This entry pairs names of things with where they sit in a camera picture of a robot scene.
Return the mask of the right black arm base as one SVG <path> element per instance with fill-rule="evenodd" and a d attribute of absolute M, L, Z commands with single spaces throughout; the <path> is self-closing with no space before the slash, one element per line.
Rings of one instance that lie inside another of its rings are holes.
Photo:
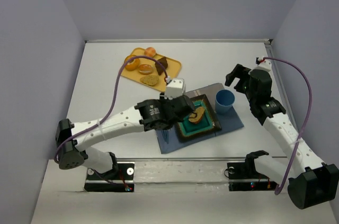
<path fill-rule="evenodd" d="M 269 156 L 269 153 L 263 150 L 254 151 L 247 154 L 243 161 L 227 163 L 224 176 L 229 180 L 230 192 L 274 191 L 277 183 L 256 170 L 254 161 L 262 156 Z"/>

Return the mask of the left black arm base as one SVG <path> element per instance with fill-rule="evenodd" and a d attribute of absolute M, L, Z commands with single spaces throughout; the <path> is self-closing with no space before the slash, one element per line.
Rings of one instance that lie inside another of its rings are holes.
<path fill-rule="evenodd" d="M 87 169 L 84 190 L 86 192 L 134 192 L 135 162 L 118 161 L 119 171 L 115 174 L 97 174 Z"/>

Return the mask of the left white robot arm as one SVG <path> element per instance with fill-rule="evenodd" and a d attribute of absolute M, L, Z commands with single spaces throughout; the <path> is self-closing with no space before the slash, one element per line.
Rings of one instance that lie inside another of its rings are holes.
<path fill-rule="evenodd" d="M 194 111 L 193 102 L 181 95 L 172 100 L 161 97 L 142 101 L 105 121 L 71 123 L 69 119 L 60 120 L 55 162 L 62 170 L 84 166 L 99 174 L 115 174 L 119 170 L 115 154 L 97 150 L 94 145 L 130 133 L 168 130 Z"/>

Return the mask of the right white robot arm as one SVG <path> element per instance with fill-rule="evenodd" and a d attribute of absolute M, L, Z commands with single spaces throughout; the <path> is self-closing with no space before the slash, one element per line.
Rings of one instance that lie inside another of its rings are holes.
<path fill-rule="evenodd" d="M 336 197 L 338 168 L 326 164 L 311 150 L 301 132 L 292 125 L 285 108 L 272 97 L 270 70 L 271 64 L 264 61 L 254 69 L 238 64 L 226 75 L 226 86 L 236 78 L 239 80 L 234 89 L 245 94 L 252 115 L 289 160 L 284 166 L 265 151 L 252 152 L 246 156 L 246 171 L 259 173 L 275 182 L 275 195 L 286 188 L 292 203 L 299 209 L 331 201 Z"/>

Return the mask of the sliced baguette piece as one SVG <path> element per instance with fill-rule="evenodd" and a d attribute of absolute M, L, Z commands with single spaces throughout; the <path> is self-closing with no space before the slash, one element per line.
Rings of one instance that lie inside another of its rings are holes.
<path fill-rule="evenodd" d="M 205 113 L 204 107 L 200 106 L 200 107 L 196 108 L 195 111 L 192 112 L 189 115 L 189 122 L 191 122 L 193 124 L 200 123 L 200 121 L 202 120 L 202 118 L 204 116 L 204 113 Z"/>

